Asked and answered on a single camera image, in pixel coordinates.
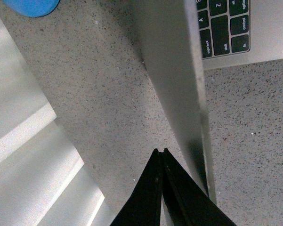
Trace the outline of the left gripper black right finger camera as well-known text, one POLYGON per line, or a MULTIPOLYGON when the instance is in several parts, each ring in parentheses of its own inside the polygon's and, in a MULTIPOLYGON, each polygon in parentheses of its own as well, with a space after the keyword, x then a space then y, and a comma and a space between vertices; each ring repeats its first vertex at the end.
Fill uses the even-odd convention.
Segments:
POLYGON ((166 148, 162 152, 162 195, 173 226, 234 226, 166 148))

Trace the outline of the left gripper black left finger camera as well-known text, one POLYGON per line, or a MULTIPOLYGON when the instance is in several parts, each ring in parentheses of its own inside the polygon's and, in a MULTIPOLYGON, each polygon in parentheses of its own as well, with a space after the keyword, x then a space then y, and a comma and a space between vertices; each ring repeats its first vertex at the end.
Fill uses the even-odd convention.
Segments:
POLYGON ((117 214, 113 226, 159 226, 163 185, 160 153, 154 149, 131 196, 117 214))

